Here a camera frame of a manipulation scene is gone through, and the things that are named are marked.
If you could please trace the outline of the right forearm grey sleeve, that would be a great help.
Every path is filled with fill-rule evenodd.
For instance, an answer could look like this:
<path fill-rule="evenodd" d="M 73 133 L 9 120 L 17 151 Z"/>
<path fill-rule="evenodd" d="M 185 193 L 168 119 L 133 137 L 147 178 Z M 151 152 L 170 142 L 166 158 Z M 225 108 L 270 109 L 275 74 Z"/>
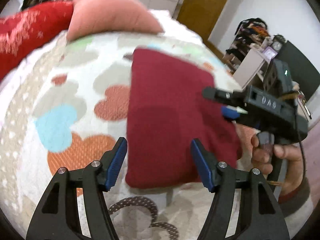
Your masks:
<path fill-rule="evenodd" d="M 299 187 L 285 195 L 279 196 L 278 203 L 285 218 L 289 216 L 309 218 L 313 212 L 310 185 L 303 178 Z"/>

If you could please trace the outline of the person right hand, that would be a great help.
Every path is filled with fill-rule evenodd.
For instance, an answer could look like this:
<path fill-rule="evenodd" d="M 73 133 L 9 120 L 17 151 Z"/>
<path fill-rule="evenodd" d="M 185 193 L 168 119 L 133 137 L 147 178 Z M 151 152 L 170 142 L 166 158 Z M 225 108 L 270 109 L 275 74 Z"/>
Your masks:
<path fill-rule="evenodd" d="M 269 175 L 273 170 L 270 154 L 259 148 L 259 140 L 256 135 L 251 138 L 251 144 L 253 145 L 251 159 L 253 167 L 258 168 L 263 175 Z M 279 159 L 287 160 L 286 177 L 280 193 L 280 196 L 284 196 L 297 189 L 303 180 L 303 156 L 300 148 L 294 145 L 274 145 L 273 155 Z"/>

